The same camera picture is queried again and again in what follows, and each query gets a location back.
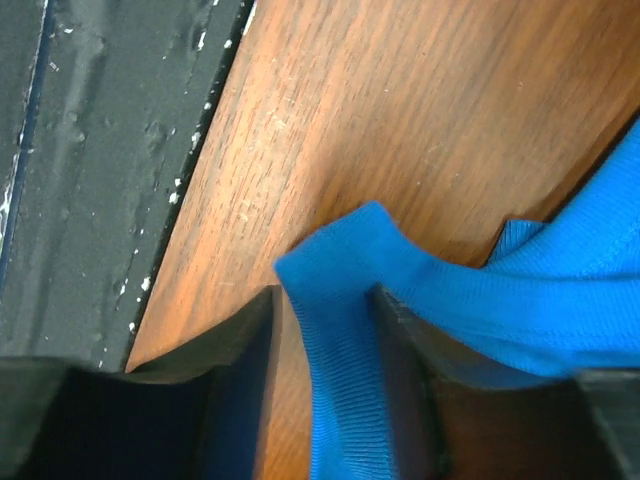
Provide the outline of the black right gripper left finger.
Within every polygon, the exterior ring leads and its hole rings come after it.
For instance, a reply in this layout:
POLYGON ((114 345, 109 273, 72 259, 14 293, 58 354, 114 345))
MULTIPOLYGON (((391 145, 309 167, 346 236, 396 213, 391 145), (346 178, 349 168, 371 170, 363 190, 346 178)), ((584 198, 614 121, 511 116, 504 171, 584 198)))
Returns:
POLYGON ((250 479, 260 446, 275 286, 136 369, 1 361, 5 479, 250 479))

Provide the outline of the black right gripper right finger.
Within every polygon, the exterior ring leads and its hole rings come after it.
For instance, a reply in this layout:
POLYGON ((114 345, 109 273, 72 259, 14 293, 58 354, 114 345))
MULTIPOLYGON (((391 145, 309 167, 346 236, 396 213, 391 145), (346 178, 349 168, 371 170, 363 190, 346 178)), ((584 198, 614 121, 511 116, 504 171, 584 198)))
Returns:
POLYGON ((369 294, 402 479, 635 479, 639 373, 517 371, 369 294))

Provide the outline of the blue tank top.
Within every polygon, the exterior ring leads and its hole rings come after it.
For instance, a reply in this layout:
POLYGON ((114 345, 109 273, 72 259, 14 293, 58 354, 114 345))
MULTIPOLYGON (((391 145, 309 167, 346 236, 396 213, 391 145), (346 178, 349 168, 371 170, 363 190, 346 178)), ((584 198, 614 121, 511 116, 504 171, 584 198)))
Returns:
POLYGON ((639 130, 550 223, 508 221, 471 269, 419 249, 370 202, 275 263, 312 383, 310 475, 394 479, 367 293, 382 285, 471 350, 543 380, 639 363, 639 130))

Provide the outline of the black mounting rail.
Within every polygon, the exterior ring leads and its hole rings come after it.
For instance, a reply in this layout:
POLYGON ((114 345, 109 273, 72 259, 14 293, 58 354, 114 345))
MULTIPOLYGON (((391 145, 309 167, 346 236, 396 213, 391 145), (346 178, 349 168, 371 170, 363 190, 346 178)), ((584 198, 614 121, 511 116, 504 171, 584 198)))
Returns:
POLYGON ((1 353, 124 367, 250 1, 1 5, 1 353))

